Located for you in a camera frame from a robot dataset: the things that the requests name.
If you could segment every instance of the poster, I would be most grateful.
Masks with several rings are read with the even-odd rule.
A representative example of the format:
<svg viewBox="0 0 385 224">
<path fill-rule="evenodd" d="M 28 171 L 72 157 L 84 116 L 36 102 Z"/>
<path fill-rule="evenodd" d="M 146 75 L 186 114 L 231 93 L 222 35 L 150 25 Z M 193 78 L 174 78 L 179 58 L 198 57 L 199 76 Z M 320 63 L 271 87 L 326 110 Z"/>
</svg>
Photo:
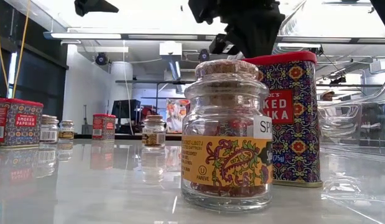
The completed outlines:
<svg viewBox="0 0 385 224">
<path fill-rule="evenodd" d="M 185 106 L 189 103 L 188 100 L 167 99 L 166 109 L 166 132 L 167 133 L 182 133 L 182 120 L 187 114 Z"/>
</svg>

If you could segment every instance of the orange label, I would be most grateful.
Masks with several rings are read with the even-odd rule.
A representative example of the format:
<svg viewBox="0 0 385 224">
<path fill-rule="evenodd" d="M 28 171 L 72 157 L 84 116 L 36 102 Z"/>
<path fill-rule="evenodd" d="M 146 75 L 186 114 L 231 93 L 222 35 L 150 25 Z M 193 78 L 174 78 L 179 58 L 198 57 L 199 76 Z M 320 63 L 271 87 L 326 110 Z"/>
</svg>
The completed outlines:
<svg viewBox="0 0 385 224">
<path fill-rule="evenodd" d="M 252 137 L 182 136 L 182 177 L 219 187 L 269 184 L 271 142 Z"/>
</svg>

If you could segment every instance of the table surface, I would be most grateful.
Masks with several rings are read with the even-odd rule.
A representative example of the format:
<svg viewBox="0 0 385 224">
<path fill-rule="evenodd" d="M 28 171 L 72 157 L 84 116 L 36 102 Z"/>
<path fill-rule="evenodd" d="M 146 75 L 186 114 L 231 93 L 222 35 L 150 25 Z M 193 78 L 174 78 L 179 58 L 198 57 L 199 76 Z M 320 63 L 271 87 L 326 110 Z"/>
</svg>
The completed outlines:
<svg viewBox="0 0 385 224">
<path fill-rule="evenodd" d="M 220 213 L 183 200 L 180 142 L 166 144 L 0 150 L 0 223 L 385 223 L 385 156 L 322 149 L 323 188 L 275 186 L 264 211 Z"/>
</svg>

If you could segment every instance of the person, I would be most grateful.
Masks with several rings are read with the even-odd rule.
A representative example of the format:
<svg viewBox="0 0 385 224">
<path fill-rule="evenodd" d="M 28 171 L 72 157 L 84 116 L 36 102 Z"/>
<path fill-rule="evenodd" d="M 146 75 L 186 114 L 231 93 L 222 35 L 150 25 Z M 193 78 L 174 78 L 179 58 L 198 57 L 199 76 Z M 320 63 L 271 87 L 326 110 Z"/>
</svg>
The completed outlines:
<svg viewBox="0 0 385 224">
<path fill-rule="evenodd" d="M 335 92 L 333 90 L 328 90 L 322 93 L 321 100 L 323 101 L 333 101 L 333 97 L 335 96 Z"/>
</svg>

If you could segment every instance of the red tin lid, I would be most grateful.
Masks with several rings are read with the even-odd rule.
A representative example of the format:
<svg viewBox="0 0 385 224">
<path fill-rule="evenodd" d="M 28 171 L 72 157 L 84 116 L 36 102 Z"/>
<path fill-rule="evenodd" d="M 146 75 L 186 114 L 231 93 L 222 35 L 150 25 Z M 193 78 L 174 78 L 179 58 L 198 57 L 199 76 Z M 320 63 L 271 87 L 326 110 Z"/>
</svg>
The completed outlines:
<svg viewBox="0 0 385 224">
<path fill-rule="evenodd" d="M 115 115 L 111 115 L 111 114 L 94 114 L 93 116 L 107 116 L 107 117 L 110 117 L 110 118 L 116 118 Z"/>
<path fill-rule="evenodd" d="M 277 55 L 266 55 L 255 58 L 246 58 L 242 60 L 254 65 L 274 65 L 278 63 L 289 63 L 293 61 L 309 61 L 317 63 L 317 56 L 309 51 L 301 51 Z"/>
<path fill-rule="evenodd" d="M 27 100 L 20 100 L 20 99 L 0 98 L 0 103 L 18 103 L 18 104 L 24 104 L 24 105 L 43 107 L 42 103 L 27 101 Z"/>
</svg>

